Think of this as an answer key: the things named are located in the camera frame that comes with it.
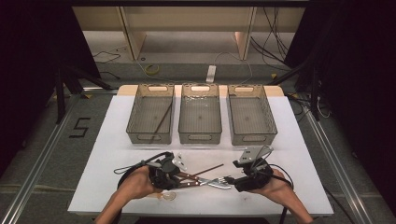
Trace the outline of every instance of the gray floor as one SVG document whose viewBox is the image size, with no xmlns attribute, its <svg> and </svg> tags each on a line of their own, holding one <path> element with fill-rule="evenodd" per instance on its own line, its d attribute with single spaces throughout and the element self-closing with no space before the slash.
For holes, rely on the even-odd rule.
<svg viewBox="0 0 396 224">
<path fill-rule="evenodd" d="M 255 35 L 259 40 L 264 40 L 265 38 L 263 34 Z M 122 46 L 122 38 L 114 34 L 112 36 L 116 38 L 111 42 L 112 46 L 108 46 L 106 49 L 100 49 L 104 48 L 100 44 L 100 38 L 92 41 L 94 43 L 89 42 L 92 53 Z M 166 41 L 164 42 L 159 41 L 161 37 L 161 34 L 158 33 L 148 35 L 141 55 L 141 58 L 144 57 L 146 60 L 139 60 L 142 65 L 147 63 L 158 64 L 161 70 L 159 74 L 155 75 L 157 78 L 170 80 L 188 79 L 202 82 L 205 81 L 208 65 L 214 62 L 219 53 L 231 52 L 236 55 L 236 46 L 233 42 L 233 37 L 229 33 L 216 35 L 176 33 L 173 39 L 165 35 Z M 261 59 L 261 55 L 253 49 L 250 50 L 247 61 L 252 70 L 252 78 L 247 83 L 264 84 L 271 80 L 271 74 L 277 73 L 281 75 L 284 73 L 284 71 L 266 66 Z M 244 62 L 239 62 L 231 56 L 221 55 L 216 63 L 218 70 L 215 81 L 219 84 L 239 83 L 250 77 L 248 65 Z M 163 82 L 160 79 L 146 77 L 139 65 L 128 59 L 127 54 L 123 54 L 118 61 L 98 63 L 97 65 L 101 72 L 111 72 L 120 77 L 120 79 L 115 79 L 110 74 L 102 74 L 103 81 L 114 87 L 141 82 Z M 293 83 L 295 78 L 282 83 L 281 87 L 285 93 L 294 91 Z M 94 87 L 86 80 L 81 80 L 81 83 L 85 87 Z M 18 223 L 89 223 L 91 221 L 89 217 L 80 217 L 68 213 L 67 207 L 73 197 L 86 161 L 90 156 L 112 94 L 93 93 L 87 96 L 81 97 L 74 107 L 62 136 L 52 152 L 35 186 L 35 190 L 25 205 Z M 296 114 L 301 110 L 300 106 L 294 102 L 290 102 L 290 104 Z M 56 110 L 56 100 L 54 98 L 49 99 L 48 106 L 43 109 L 40 119 L 26 139 L 26 147 L 18 152 L 0 179 L 1 217 L 6 213 L 8 206 L 34 166 L 40 152 L 47 144 L 51 132 L 55 128 Z M 80 123 L 89 129 L 83 138 L 70 138 L 70 135 L 81 134 L 82 132 L 81 130 L 74 130 L 78 118 L 90 118 Z M 300 129 L 323 186 L 353 216 L 346 196 L 337 182 L 328 159 L 307 120 L 307 116 L 304 116 L 303 113 L 296 115 L 296 119 L 299 120 Z M 369 176 L 361 167 L 359 160 L 352 156 L 351 148 L 336 117 L 321 118 L 320 123 L 324 127 L 354 188 L 362 198 L 373 223 L 396 223 L 395 216 L 390 212 Z M 334 209 L 334 215 L 326 217 L 326 223 L 349 223 L 347 216 L 333 198 L 329 196 L 329 199 Z M 270 223 L 279 221 L 279 217 L 268 217 L 267 219 Z M 120 223 L 134 223 L 134 221 L 135 217 L 123 217 Z M 295 223 L 295 221 L 292 217 L 288 217 L 285 223 Z"/>
</svg>

